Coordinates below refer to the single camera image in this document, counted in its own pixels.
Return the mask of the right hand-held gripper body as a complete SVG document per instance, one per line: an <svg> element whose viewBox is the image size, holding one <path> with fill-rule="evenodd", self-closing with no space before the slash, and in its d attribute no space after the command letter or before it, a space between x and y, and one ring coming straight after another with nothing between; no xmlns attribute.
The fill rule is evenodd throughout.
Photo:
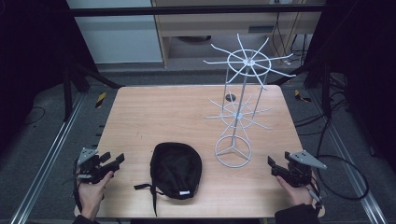
<svg viewBox="0 0 396 224"><path fill-rule="evenodd" d="M327 165L319 161L307 151L290 153L291 161L288 163L289 176L283 178L292 187L299 188L311 183L312 169L326 170Z"/></svg>

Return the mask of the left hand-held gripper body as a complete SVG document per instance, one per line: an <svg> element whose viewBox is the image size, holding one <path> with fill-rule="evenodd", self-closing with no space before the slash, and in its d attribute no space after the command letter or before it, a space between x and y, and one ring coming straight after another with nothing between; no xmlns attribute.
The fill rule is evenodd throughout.
<svg viewBox="0 0 396 224"><path fill-rule="evenodd" d="M96 184L110 172L110 162L100 162L97 149L83 148L77 159L78 178L84 183Z"/></svg>

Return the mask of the black cap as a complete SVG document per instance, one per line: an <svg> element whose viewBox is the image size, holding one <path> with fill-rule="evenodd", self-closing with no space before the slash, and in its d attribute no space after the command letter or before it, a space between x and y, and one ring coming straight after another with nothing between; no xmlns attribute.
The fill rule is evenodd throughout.
<svg viewBox="0 0 396 224"><path fill-rule="evenodd" d="M193 198L202 176L202 159L191 146L183 143L158 144L150 161L150 184L134 186L135 190L149 189L154 214L157 214L157 195L176 200Z"/></svg>

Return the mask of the white wire display rack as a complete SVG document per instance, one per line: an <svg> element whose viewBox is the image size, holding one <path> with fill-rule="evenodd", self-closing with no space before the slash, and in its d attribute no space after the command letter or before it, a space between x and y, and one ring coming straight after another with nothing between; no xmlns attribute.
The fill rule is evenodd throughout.
<svg viewBox="0 0 396 224"><path fill-rule="evenodd" d="M229 168L240 168L252 159L252 146L248 128L257 125L264 130L268 127L260 123L257 116L266 110L260 108L262 96L269 91L266 82L272 74L286 77L288 74L274 68L274 63L289 57L269 57L262 48L248 49L240 45L239 49L224 49L226 59L220 64L226 67L226 76L222 99L211 103L219 108L212 119L220 119L225 125L214 146L216 159ZM226 94L236 96L234 102L225 100Z"/></svg>

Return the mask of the person's right hand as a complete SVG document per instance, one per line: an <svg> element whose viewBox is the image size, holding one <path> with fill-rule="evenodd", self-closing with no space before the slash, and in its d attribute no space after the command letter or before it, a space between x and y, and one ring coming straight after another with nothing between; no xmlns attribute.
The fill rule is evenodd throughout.
<svg viewBox="0 0 396 224"><path fill-rule="evenodd" d="M310 185L294 188L279 175L276 176L276 180L281 188L285 190L289 195L290 204L292 206L301 204L313 204L314 198L311 195L311 193L313 192L313 188Z"/></svg>

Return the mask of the person's left hand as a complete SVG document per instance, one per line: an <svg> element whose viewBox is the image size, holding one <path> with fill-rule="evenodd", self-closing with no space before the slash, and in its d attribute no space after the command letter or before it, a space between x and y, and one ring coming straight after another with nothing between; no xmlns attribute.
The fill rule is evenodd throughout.
<svg viewBox="0 0 396 224"><path fill-rule="evenodd" d="M103 200L106 185L113 175L114 173L112 171L108 172L105 177L96 184L83 183L81 180L77 181L78 196L82 207L80 214L90 222L95 221L101 201Z"/></svg>

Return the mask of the black stand leg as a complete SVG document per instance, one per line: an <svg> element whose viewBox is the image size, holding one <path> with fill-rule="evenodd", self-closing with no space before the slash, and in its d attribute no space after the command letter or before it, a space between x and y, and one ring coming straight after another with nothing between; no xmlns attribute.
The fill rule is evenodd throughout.
<svg viewBox="0 0 396 224"><path fill-rule="evenodd" d="M111 89L121 88L121 84L111 81L106 77L103 77L98 72L83 66L81 64L70 64L67 65L63 71L63 87L64 87L64 121L71 118L73 112L72 106L72 85L75 85L78 92L87 92L90 89L85 76L92 77L93 79L105 84Z"/></svg>
<svg viewBox="0 0 396 224"><path fill-rule="evenodd" d="M304 85L308 88L314 88L321 82L321 109L325 116L330 119L332 117L330 103L330 66L326 62L314 60L292 70L286 77L281 77L271 82L271 85L283 85L292 79L292 75L300 75L307 72L308 75L304 81Z"/></svg>

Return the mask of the dark curtain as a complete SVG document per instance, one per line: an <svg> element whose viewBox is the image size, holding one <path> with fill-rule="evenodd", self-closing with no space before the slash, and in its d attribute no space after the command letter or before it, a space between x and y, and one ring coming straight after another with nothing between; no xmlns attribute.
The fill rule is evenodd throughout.
<svg viewBox="0 0 396 224"><path fill-rule="evenodd" d="M67 60L96 69L66 0L0 0L0 157L35 97L63 82Z"/></svg>
<svg viewBox="0 0 396 224"><path fill-rule="evenodd" d="M346 76L346 96L376 152L396 173L396 0L326 0L306 60Z"/></svg>

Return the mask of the white cabinet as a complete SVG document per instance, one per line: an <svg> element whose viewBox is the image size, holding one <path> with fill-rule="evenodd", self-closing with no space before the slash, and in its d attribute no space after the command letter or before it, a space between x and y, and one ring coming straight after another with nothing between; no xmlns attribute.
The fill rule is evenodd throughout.
<svg viewBox="0 0 396 224"><path fill-rule="evenodd" d="M150 0L66 0L71 9L151 7ZM152 15L75 17L96 64L161 63Z"/></svg>

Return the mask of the wooden shelf unit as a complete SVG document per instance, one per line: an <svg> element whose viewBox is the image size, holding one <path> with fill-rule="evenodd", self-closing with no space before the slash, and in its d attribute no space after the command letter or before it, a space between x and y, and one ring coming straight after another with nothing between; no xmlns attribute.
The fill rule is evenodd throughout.
<svg viewBox="0 0 396 224"><path fill-rule="evenodd" d="M326 0L150 0L154 7L190 6L258 6L314 5ZM291 52L296 35L311 35L316 30L320 12L270 12L157 15L155 17L163 54L163 63L170 64L172 40L176 37L217 35L268 36L271 51L282 56Z"/></svg>

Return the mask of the metal floor rail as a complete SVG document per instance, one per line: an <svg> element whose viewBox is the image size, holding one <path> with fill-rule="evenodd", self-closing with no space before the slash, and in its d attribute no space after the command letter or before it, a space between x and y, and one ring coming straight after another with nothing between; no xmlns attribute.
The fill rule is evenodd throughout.
<svg viewBox="0 0 396 224"><path fill-rule="evenodd" d="M59 132L57 132L57 135L53 140L45 159L41 163L41 166L38 172L36 173L30 188L23 197L23 200L21 201L18 209L15 211L13 217L9 221L9 224L26 223L32 209L35 206L37 198L40 195L41 190L43 189L47 181L50 171L54 163L56 162L61 149L63 148L64 142L67 136L69 135L70 130L78 116L78 112L81 109L81 105L83 103L84 98L85 98L85 93L77 94L76 100L72 104L72 112L69 118L63 122Z"/></svg>
<svg viewBox="0 0 396 224"><path fill-rule="evenodd" d="M389 224L375 199L375 196L370 190L367 177L358 168L356 162L347 151L347 147L342 140L340 133L332 124L332 120L328 119L326 116L321 118L321 120L324 122L322 134L327 133L329 135L334 155L325 155L320 152L321 147L318 147L317 156L320 158L332 158L333 160L339 160L342 163L344 172L353 188L353 194L351 196L346 196L336 191L332 192L330 188L328 188L328 191L346 201L359 202L371 224Z"/></svg>

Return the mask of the black horizontal frame bar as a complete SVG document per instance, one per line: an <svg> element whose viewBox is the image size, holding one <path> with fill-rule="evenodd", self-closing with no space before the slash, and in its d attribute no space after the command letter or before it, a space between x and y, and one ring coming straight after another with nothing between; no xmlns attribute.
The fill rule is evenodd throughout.
<svg viewBox="0 0 396 224"><path fill-rule="evenodd" d="M188 15L225 13L270 13L270 12L319 12L327 8L314 5L258 5L258 6L190 6L190 7L117 7L117 8L75 8L65 13L74 17L95 16L143 16L143 15Z"/></svg>

